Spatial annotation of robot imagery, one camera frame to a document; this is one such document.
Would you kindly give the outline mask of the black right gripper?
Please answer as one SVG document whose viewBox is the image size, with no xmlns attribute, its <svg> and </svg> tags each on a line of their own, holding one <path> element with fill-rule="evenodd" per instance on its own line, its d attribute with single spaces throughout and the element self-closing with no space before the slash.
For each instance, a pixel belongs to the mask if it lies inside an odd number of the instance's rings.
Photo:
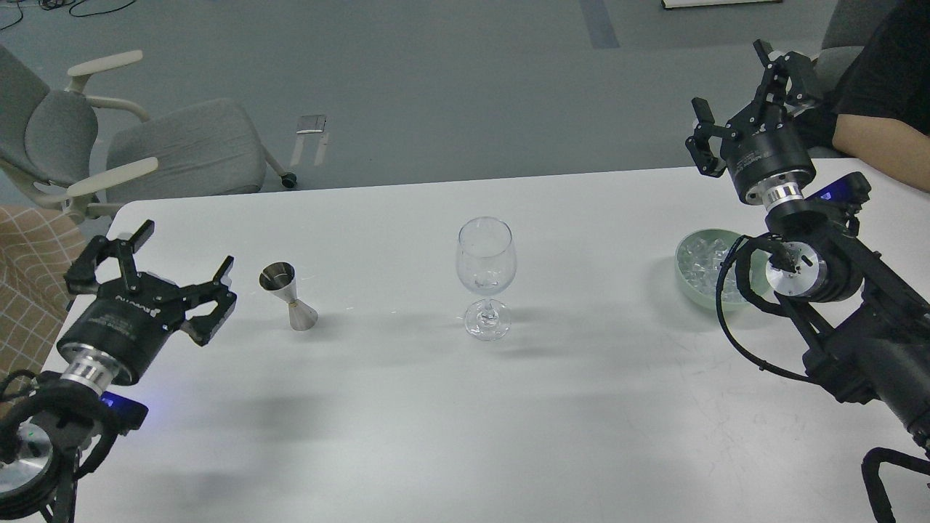
<svg viewBox="0 0 930 523">
<path fill-rule="evenodd" d="M 693 98 L 697 123 L 685 147 L 700 174 L 719 178 L 727 169 L 741 203 L 779 206 L 801 200 L 816 175 L 793 127 L 805 110 L 823 103 L 824 94 L 810 57 L 776 51 L 761 39 L 753 49 L 764 69 L 753 99 L 719 126 L 708 100 Z"/>
</svg>

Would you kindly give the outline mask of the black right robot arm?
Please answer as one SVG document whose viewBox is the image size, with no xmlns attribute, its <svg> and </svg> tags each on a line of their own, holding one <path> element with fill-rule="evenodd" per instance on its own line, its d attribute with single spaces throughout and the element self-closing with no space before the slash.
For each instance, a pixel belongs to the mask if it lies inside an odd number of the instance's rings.
<svg viewBox="0 0 930 523">
<path fill-rule="evenodd" d="M 728 174 L 740 202 L 763 206 L 767 231 L 738 236 L 714 291 L 725 336 L 762 371 L 814 384 L 841 403 L 879 400 L 924 452 L 929 436 L 928 302 L 860 239 L 870 183 L 853 171 L 814 195 L 816 168 L 795 115 L 821 103 L 809 57 L 756 40 L 763 66 L 753 99 L 724 125 L 694 98 L 685 140 L 700 174 Z M 723 312 L 724 279 L 760 311 L 790 319 L 806 344 L 804 373 L 761 360 L 737 342 Z"/>
</svg>

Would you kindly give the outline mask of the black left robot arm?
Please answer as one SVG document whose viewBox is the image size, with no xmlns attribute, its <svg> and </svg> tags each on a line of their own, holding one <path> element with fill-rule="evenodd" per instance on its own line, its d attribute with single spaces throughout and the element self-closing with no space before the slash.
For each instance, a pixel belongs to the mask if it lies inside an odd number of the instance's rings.
<svg viewBox="0 0 930 523">
<path fill-rule="evenodd" d="M 65 273 L 68 291 L 93 301 L 57 342 L 66 370 L 40 373 L 2 418 L 2 519 L 72 522 L 79 481 L 148 413 L 108 388 L 138 384 L 175 332 L 203 346 L 232 314 L 235 260 L 180 287 L 137 270 L 135 254 L 153 232 L 146 221 L 127 239 L 97 236 Z"/>
</svg>

